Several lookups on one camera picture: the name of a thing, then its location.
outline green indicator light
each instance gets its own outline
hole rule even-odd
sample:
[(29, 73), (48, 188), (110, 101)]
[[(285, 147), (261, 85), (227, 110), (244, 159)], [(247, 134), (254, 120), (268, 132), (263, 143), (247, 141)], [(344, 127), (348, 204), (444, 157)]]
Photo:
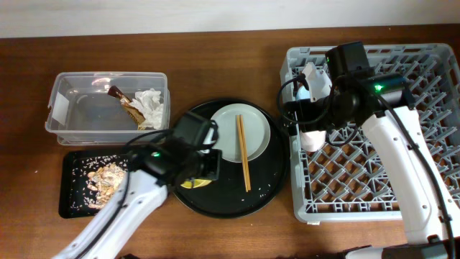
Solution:
[(380, 91), (382, 89), (383, 89), (383, 86), (381, 86), (381, 85), (376, 85), (375, 86), (375, 91)]

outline black plate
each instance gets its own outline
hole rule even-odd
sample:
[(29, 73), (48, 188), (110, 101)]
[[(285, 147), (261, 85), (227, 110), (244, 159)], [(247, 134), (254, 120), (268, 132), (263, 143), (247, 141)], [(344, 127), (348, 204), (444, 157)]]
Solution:
[(68, 153), (63, 161), (59, 215), (64, 219), (94, 216), (99, 209), (91, 209), (85, 204), (85, 197), (96, 199), (96, 192), (86, 187), (86, 181), (89, 180), (87, 174), (110, 163), (115, 163), (127, 171), (127, 161), (121, 148)]
[(192, 112), (210, 119), (220, 108), (230, 104), (248, 104), (263, 113), (270, 124), (270, 142), (256, 159), (249, 161), (250, 192), (244, 189), (241, 163), (221, 161), (219, 178), (207, 186), (187, 189), (177, 187), (175, 195), (186, 206), (206, 216), (231, 219), (242, 217), (267, 205), (280, 191), (289, 171), (289, 150), (284, 135), (272, 117), (260, 107), (240, 99), (217, 99), (201, 104)]

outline lemon slice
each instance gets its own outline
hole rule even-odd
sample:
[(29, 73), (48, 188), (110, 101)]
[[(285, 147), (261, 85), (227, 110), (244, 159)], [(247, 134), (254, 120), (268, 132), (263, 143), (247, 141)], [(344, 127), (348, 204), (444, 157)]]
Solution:
[[(193, 181), (193, 188), (207, 186), (211, 182), (212, 182), (211, 180), (195, 179)], [(181, 186), (183, 188), (192, 188), (192, 182), (191, 181), (185, 181), (184, 183), (181, 184)]]

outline wooden table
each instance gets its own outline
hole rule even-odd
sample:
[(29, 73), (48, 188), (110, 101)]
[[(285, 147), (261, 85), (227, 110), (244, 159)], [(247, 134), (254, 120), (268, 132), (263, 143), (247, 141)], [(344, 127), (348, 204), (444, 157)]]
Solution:
[[(58, 215), (63, 156), (45, 131), (53, 81), (63, 71), (156, 71), (168, 78), (171, 120), (216, 97), (238, 97), (277, 115), (280, 67), (290, 47), (445, 42), (460, 52), (460, 24), (0, 40), (0, 254), (49, 258), (91, 218)], [(293, 214), (290, 182), (242, 219), (201, 216), (170, 197), (121, 250), (142, 258), (275, 258), (405, 242), (396, 222), (308, 226)]]

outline round white plate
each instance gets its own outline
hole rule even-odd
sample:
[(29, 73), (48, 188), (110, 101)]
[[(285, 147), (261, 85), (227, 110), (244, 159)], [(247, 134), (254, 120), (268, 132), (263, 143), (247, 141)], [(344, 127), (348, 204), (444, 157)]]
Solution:
[(222, 158), (242, 161), (236, 116), (243, 115), (248, 161), (261, 155), (270, 141), (270, 125), (258, 109), (247, 104), (230, 104), (219, 109), (211, 119), (218, 125), (218, 140), (213, 148), (222, 150)]

